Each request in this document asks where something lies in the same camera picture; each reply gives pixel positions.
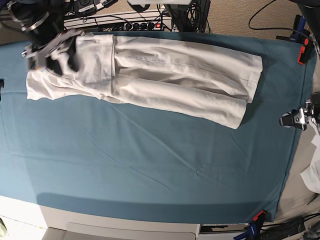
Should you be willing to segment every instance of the white pants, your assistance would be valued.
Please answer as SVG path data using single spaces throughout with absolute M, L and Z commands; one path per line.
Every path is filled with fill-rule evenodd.
M 58 56 L 63 76 L 29 71 L 27 98 L 96 97 L 205 118 L 236 129 L 263 70 L 260 56 L 223 47 L 149 37 L 76 39 L 81 68 Z

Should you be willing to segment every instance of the electronic equipment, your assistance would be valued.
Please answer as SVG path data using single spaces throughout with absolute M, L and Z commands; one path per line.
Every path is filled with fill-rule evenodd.
M 309 121 L 317 126 L 320 133 L 320 92 L 315 92 L 305 103 L 305 106 L 294 109 L 280 117 L 280 125 L 306 130 Z
M 11 18 L 21 25 L 34 47 L 41 48 L 64 30 L 63 2 L 48 8 L 43 2 L 24 4 L 17 1 L 8 2 Z
M 210 0 L 193 0 L 189 5 L 164 5 L 179 32 L 205 33 Z
M 165 26 L 171 30 L 170 24 L 164 24 L 159 21 L 148 21 L 148 22 L 133 22 L 133 23 L 125 23 L 124 24 L 124 30 L 125 31 L 164 31 Z
M 96 4 L 94 0 L 74 0 L 74 12 L 80 16 L 93 15 L 97 12 Z

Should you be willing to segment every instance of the power strip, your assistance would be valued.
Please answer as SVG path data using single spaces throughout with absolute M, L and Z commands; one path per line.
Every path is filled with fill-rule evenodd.
M 160 21 L 135 21 L 132 23 L 125 23 L 125 31 L 164 31 L 165 28 L 172 30 L 172 20 L 165 19 Z
M 139 25 L 141 23 L 149 23 L 152 22 L 155 25 L 160 22 L 159 21 L 153 21 L 157 17 L 159 17 L 159 12 L 156 9 L 147 10 L 144 12 L 136 12 L 136 11 L 127 11 L 127 12 L 119 12 L 114 14 L 96 14 L 90 16 L 91 18 L 88 18 L 86 20 L 81 18 L 73 18 L 73 19 L 67 19 L 64 21 L 64 26 L 67 29 L 78 29 L 78 28 L 90 28 L 95 27 L 97 25 L 106 25 L 106 24 L 117 24 L 117 23 L 124 23 L 127 24 L 127 21 L 129 21 L 132 24 L 138 23 Z M 168 27 L 170 30 L 173 28 L 172 26 L 172 19 L 169 16 L 163 16 L 162 17 L 163 24 Z M 163 27 L 160 26 L 154 28 L 155 31 L 161 31 Z

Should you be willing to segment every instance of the cable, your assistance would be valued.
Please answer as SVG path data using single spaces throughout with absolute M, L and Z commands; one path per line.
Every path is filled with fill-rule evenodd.
M 115 19 L 120 19 L 122 21 L 125 21 L 126 23 L 128 24 L 132 24 L 131 22 L 129 22 L 127 19 L 125 18 L 122 18 L 122 17 L 119 17 L 119 16 L 114 16 L 114 15 L 108 15 L 108 16 L 77 16 L 75 15 L 76 18 L 79 18 L 79 19 L 85 19 L 85 20 L 88 20 L 88 19 L 100 19 L 100 18 L 106 18 L 106 17 L 111 17 L 111 18 L 115 18 Z
M 310 219 L 313 219 L 317 216 L 320 216 L 320 213 L 313 213 L 313 214 L 309 214 L 309 215 L 306 215 L 306 216 L 303 216 L 304 218 L 304 222 L 310 220 Z M 283 226 L 284 228 L 282 228 L 281 230 L 286 230 L 288 228 L 291 227 L 291 225 L 294 223 L 294 222 L 299 222 L 301 220 L 300 217 L 298 218 L 294 218 L 292 220 L 289 220 L 288 222 L 282 222 L 282 223 L 275 223 L 275 224 L 268 224 L 268 225 L 263 225 L 263 227 L 276 227 L 276 226 Z M 263 231 L 270 231 L 270 232 L 277 232 L 276 230 L 270 230 L 270 229 L 262 229 Z
M 155 19 L 153 19 L 153 20 L 151 20 L 151 21 L 149 21 L 149 22 L 155 22 L 158 18 L 161 18 L 162 17 L 162 15 L 166 12 L 167 10 L 166 9 L 164 9 L 161 13 L 160 13 L 160 15 L 159 16 L 157 16 Z
M 161 21 L 161 27 L 163 28 L 164 27 L 164 18 L 162 16 L 162 13 L 160 11 L 160 8 L 158 6 L 158 4 L 156 5 L 156 9 L 158 10 L 158 12 L 160 13 L 160 21 Z
M 203 11 L 201 11 L 201 13 L 202 13 L 202 14 L 203 14 L 203 16 L 205 17 L 205 19 L 206 19 L 206 23 L 208 24 L 209 33 L 211 33 L 211 29 L 210 29 L 210 25 L 209 25 L 208 17 L 204 14 L 204 12 L 203 12 Z
M 170 29 L 167 25 L 165 25 L 164 23 L 162 23 L 163 24 L 163 26 L 166 28 L 166 29 L 168 29 L 170 32 L 172 32 L 172 29 Z
M 176 16 L 177 16 L 177 20 L 179 21 L 179 23 L 182 25 L 182 29 L 185 29 L 185 25 L 184 25 L 184 22 L 183 21 L 181 21 L 181 17 L 177 14 L 177 13 L 175 13 L 173 10 L 171 11 L 171 13 L 173 13 L 173 14 L 175 14 Z
M 311 40 L 311 37 L 305 35 L 303 32 L 300 32 L 300 31 L 297 31 L 293 28 L 288 28 L 288 27 L 251 27 L 251 21 L 254 19 L 254 17 L 260 13 L 263 9 L 265 9 L 266 7 L 268 7 L 270 4 L 274 3 L 275 1 L 277 0 L 272 0 L 270 1 L 269 3 L 267 3 L 266 5 L 264 5 L 262 8 L 260 8 L 249 20 L 248 22 L 248 27 L 252 30 L 287 30 L 287 31 L 292 31 L 292 32 L 295 32 L 295 33 L 298 33 L 304 37 L 306 37 L 307 39 Z
M 68 4 L 68 6 L 65 8 L 64 10 L 64 14 L 66 15 L 67 13 L 70 12 L 70 9 L 75 5 L 75 0 L 70 0 L 70 3 Z
M 140 15 L 140 17 L 142 17 L 142 18 L 143 18 L 143 20 L 147 21 L 147 19 L 145 19 L 145 17 L 144 17 L 144 16 L 142 16 L 142 15 L 140 14 L 140 12 L 137 12 L 137 13 Z
M 98 22 L 97 22 L 97 19 L 96 19 L 96 18 L 94 18 L 94 22 L 95 22 L 95 24 L 97 25 L 97 27 L 98 27 L 98 32 L 99 32 L 99 24 L 98 24 Z

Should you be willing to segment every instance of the blue tablecloth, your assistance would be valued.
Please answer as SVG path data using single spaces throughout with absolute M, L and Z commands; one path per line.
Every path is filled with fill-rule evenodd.
M 299 130 L 279 117 L 306 100 L 316 58 L 296 43 L 215 34 L 120 32 L 262 56 L 241 126 L 86 96 L 27 100 L 26 42 L 0 46 L 0 195 L 105 217 L 176 223 L 272 221 Z

